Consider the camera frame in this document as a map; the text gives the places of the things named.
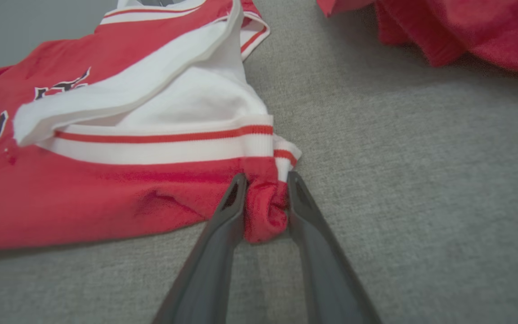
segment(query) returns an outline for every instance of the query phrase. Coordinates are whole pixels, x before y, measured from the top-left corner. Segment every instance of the basketball jersey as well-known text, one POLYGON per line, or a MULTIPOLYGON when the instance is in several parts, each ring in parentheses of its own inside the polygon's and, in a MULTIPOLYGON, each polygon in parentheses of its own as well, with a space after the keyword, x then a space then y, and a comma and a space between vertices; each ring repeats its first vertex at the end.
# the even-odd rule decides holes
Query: basketball jersey
POLYGON ((285 229, 301 153, 245 80, 242 58, 269 35, 255 6, 131 4, 0 68, 0 249, 191 225, 239 172, 247 240, 285 229))

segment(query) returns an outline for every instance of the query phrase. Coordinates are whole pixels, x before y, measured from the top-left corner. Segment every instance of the gray wall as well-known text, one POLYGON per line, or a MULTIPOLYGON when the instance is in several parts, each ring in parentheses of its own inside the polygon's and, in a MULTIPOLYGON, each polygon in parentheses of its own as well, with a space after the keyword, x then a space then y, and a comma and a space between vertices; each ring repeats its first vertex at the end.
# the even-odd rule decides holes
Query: gray wall
POLYGON ((93 32, 117 0, 0 0, 0 66, 15 64, 42 41, 93 32))

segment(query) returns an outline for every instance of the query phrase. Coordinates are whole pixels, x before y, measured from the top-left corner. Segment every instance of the red stripe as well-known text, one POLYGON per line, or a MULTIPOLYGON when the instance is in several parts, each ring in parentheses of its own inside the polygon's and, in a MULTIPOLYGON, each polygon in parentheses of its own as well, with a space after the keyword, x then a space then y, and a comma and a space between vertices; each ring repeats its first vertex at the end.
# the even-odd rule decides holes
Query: red stripe
POLYGON ((246 43, 241 46, 241 53, 243 53, 247 47, 249 47, 260 35, 263 35, 267 31, 267 26, 263 27, 261 31, 259 31, 257 34, 253 35, 246 43))
POLYGON ((273 126, 250 125, 233 130, 210 131, 207 133, 191 133, 178 135, 151 135, 151 136, 108 136, 108 135, 84 135, 64 133, 56 131, 55 137, 64 140, 92 143, 167 143, 183 141, 218 140, 220 138, 232 138, 250 134, 273 135, 273 126))
POLYGON ((288 150, 274 150, 273 156, 275 158, 286 158, 291 161, 291 165, 294 167, 297 164, 297 159, 288 150))
POLYGON ((103 18, 109 18, 109 17, 113 17, 113 16, 117 16, 118 14, 124 14, 124 13, 143 13, 143 12, 155 12, 155 13, 182 13, 182 12, 190 12, 191 10, 193 9, 197 9, 199 8, 200 6, 197 6, 195 8, 191 8, 191 9, 185 9, 185 10, 165 10, 165 9, 129 9, 129 10, 123 10, 123 11, 120 11, 120 12, 113 12, 113 13, 110 13, 110 14, 106 14, 105 16, 103 16, 103 18))

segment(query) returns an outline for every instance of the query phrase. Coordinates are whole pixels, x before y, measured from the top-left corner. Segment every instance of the red towel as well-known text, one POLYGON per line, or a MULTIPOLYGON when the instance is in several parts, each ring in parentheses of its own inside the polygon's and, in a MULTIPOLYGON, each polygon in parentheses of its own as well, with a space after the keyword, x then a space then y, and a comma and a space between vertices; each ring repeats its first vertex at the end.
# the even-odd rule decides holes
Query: red towel
POLYGON ((317 4, 327 17, 340 12, 360 9, 373 2, 374 0, 317 0, 317 4))
MULTIPOLYGON (((349 1, 318 2, 327 14, 331 3, 349 1)), ((432 66, 469 52, 518 71, 518 0, 377 0, 375 8, 381 42, 415 43, 432 66)))

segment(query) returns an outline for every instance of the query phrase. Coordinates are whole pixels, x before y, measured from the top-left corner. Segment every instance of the gray fabric surface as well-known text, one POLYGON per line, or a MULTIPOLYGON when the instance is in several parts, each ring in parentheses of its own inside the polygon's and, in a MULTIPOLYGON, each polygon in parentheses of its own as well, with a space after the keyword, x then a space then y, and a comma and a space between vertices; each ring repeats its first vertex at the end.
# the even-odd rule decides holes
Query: gray fabric surface
MULTIPOLYGON (((518 323, 518 76, 380 45, 372 10, 256 0, 245 63, 385 323, 518 323)), ((0 252, 0 323, 148 323, 203 225, 0 252)), ((228 323, 306 323, 288 236, 236 250, 228 323)))

